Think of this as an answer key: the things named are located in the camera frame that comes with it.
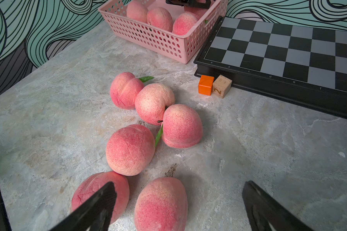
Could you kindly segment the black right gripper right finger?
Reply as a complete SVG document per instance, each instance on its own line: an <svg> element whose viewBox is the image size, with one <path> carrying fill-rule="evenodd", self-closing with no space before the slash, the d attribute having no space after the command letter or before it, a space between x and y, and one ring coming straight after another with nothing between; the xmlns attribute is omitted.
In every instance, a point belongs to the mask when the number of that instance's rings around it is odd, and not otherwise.
<svg viewBox="0 0 347 231"><path fill-rule="evenodd" d="M253 181L245 183L242 198L253 231L312 230Z"/></svg>

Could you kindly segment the peach with leaf back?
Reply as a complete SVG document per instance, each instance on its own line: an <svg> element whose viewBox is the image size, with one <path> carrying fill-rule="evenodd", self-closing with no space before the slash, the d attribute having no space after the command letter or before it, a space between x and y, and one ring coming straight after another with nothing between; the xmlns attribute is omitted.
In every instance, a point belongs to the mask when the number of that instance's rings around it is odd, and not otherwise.
<svg viewBox="0 0 347 231"><path fill-rule="evenodd" d="M179 36L187 34L188 31L198 22L192 13L182 13L173 24L173 33Z"/></svg>

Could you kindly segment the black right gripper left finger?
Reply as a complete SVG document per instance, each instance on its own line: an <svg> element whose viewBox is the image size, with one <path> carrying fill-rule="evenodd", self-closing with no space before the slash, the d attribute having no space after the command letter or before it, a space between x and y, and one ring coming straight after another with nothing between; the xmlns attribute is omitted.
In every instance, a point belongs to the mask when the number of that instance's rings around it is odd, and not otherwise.
<svg viewBox="0 0 347 231"><path fill-rule="evenodd" d="M107 231L113 214L117 194L114 184L108 182L97 194L63 221L52 228L52 231Z"/></svg>

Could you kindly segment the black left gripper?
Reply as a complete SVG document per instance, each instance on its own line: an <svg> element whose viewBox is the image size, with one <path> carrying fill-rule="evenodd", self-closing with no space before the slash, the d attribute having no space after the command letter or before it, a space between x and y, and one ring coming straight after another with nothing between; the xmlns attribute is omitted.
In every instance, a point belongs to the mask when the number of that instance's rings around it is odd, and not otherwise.
<svg viewBox="0 0 347 231"><path fill-rule="evenodd" d="M209 9L211 6L211 0L206 0L204 3L201 3L197 0L166 0L167 4L187 6L194 8Z"/></svg>

